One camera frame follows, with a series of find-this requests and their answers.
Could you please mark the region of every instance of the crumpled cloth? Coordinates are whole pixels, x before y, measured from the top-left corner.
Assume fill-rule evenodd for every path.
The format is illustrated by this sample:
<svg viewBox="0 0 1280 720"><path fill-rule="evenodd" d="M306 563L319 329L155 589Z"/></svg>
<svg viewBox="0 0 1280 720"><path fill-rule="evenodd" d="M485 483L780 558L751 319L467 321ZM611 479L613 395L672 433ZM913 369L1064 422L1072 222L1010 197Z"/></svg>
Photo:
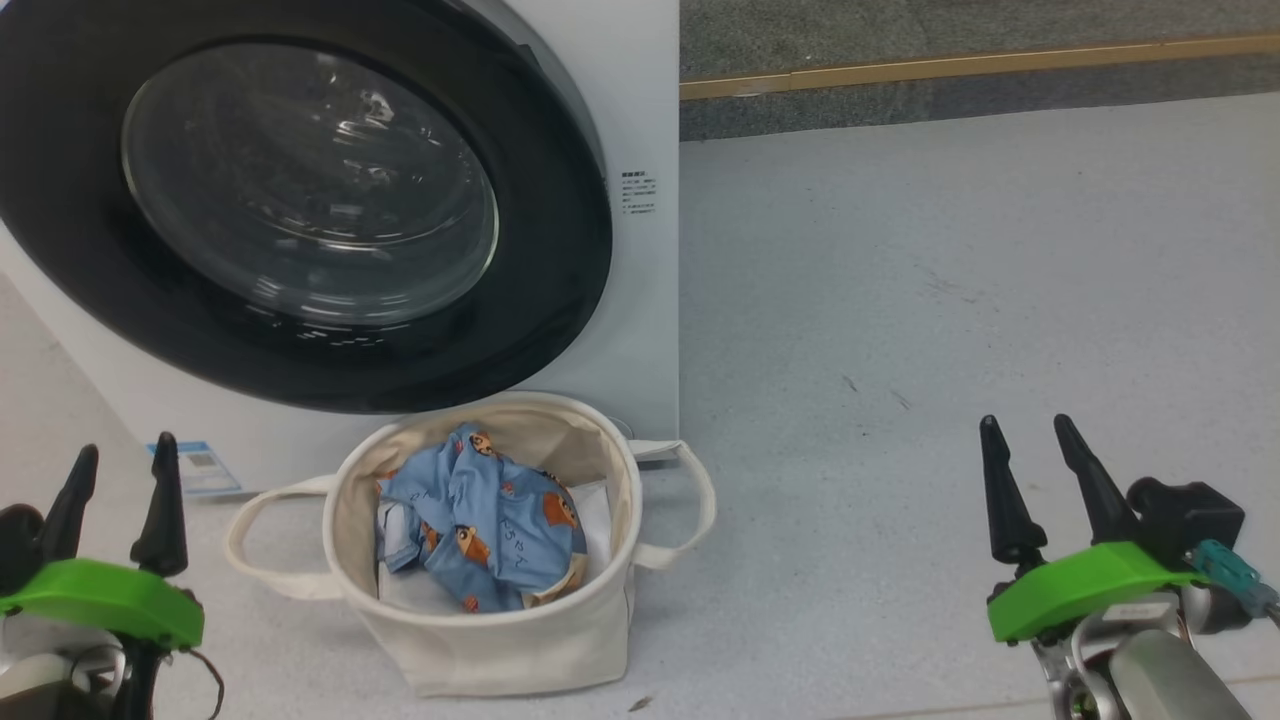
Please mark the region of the crumpled cloth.
<svg viewBox="0 0 1280 720"><path fill-rule="evenodd" d="M465 424L379 482L379 560L425 569L468 612L535 607L579 588L586 537L568 491Z"/></svg>

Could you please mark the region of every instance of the brass floor strip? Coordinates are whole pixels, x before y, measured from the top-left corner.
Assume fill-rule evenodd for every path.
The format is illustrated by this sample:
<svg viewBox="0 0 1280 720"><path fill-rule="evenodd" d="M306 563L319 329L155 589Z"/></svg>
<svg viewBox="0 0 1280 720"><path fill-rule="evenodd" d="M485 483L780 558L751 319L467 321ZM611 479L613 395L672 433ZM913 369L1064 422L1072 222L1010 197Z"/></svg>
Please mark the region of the brass floor strip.
<svg viewBox="0 0 1280 720"><path fill-rule="evenodd" d="M951 55L946 58L920 58L915 60L812 68L787 73L695 78L680 83L680 99L704 100L709 97L749 96L762 92L786 92L788 90L842 87L874 82L1053 70L1120 63L1251 55L1256 53L1280 53L1280 32L1192 37L1157 42L1128 42L1121 45L1091 45L1021 53Z"/></svg>

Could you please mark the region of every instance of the white fabric basket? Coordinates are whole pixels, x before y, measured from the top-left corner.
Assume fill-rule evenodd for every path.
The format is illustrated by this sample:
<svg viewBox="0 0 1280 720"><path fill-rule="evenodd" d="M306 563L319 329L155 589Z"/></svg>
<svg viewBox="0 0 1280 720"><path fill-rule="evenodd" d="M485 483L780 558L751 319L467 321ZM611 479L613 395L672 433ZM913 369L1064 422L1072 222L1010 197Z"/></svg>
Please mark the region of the white fabric basket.
<svg viewBox="0 0 1280 720"><path fill-rule="evenodd" d="M566 484L603 479L612 518L612 560L577 592L549 605L489 615L428 615L378 600L374 478L410 455L443 442L463 421L480 424L494 447L543 468ZM698 486L694 537L680 547L637 542L641 489L636 459L673 454ZM259 512L289 496L325 495L321 537L330 573L280 573L244 556ZM346 598L422 697L504 696L582 688L616 680L627 667L635 600L632 565L660 570L694 547L716 521L716 491L703 464L680 441L627 441L604 415L566 397L508 392L449 411L406 418L357 447L334 475L262 493L247 502L227 534L238 571L297 600Z"/></svg>

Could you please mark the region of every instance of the front-loading washing machine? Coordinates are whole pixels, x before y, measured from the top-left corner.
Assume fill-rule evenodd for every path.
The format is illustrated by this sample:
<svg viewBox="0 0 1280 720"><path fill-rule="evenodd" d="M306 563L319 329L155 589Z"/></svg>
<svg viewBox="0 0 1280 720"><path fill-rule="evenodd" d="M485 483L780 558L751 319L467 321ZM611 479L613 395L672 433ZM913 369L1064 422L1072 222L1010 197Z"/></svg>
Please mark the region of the front-loading washing machine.
<svg viewBox="0 0 1280 720"><path fill-rule="evenodd" d="M13 0L0 269L189 489L558 392L677 437L677 0Z"/></svg>

